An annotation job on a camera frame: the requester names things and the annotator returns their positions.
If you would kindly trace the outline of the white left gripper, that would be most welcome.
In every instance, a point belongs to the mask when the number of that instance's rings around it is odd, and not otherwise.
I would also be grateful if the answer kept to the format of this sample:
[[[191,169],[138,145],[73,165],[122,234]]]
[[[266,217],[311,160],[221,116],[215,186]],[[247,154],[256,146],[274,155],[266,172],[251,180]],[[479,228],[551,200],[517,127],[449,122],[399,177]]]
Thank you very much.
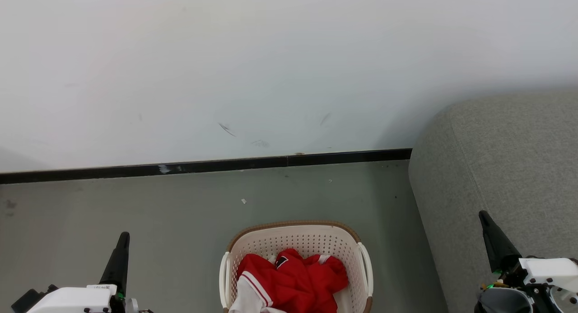
[[[29,313],[111,313],[110,300],[120,293],[126,296],[130,233],[120,234],[99,285],[84,288],[59,288],[41,296]]]

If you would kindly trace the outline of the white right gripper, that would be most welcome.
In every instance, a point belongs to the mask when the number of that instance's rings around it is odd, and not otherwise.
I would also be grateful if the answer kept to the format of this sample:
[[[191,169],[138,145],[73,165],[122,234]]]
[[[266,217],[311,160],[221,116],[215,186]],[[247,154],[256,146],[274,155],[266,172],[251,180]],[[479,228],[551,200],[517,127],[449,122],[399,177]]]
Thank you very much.
[[[575,313],[577,260],[521,259],[520,252],[485,210],[479,211],[492,272],[504,274],[508,291],[503,313]]]

